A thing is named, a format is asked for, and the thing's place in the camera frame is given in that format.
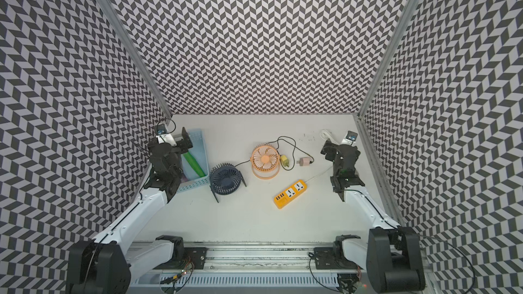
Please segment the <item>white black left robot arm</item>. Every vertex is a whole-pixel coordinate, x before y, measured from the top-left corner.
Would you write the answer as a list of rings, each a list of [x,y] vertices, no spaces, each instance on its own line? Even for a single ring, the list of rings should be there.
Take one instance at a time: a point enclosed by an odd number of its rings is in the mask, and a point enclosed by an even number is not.
[[[192,146],[186,130],[149,142],[151,171],[136,200],[93,239],[71,246],[66,293],[126,293],[131,283],[157,266],[185,262],[183,239],[178,236],[161,235],[141,249],[130,247],[177,193],[183,177],[181,157]]]

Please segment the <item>pink plug adapter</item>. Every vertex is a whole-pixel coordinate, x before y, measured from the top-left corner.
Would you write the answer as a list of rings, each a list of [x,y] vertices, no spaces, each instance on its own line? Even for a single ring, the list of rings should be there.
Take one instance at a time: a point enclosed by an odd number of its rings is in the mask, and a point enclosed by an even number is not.
[[[309,166],[311,164],[311,158],[309,157],[302,157],[299,159],[299,165],[301,167]]]

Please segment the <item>yellow green plug adapter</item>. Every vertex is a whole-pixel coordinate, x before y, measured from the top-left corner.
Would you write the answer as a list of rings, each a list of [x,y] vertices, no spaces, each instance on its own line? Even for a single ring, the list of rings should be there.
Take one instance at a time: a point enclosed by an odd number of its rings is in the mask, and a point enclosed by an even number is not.
[[[287,158],[286,155],[280,156],[280,163],[283,169],[290,170],[290,160]]]

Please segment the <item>orange power strip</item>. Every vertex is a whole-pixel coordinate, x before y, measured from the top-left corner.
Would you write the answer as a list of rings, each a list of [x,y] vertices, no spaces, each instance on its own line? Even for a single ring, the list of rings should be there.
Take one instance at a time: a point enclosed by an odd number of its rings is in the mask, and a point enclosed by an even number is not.
[[[290,202],[299,197],[307,190],[307,184],[303,180],[298,180],[284,191],[273,198],[273,202],[278,209],[286,207]]]

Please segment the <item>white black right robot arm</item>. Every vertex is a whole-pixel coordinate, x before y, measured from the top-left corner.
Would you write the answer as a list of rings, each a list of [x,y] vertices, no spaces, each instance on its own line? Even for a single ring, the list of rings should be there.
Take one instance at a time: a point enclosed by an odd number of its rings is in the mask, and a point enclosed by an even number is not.
[[[426,288],[419,235],[378,207],[359,177],[356,146],[326,140],[321,154],[332,162],[332,190],[354,207],[368,227],[364,236],[340,235],[335,246],[347,261],[366,272],[376,293],[423,291]]]

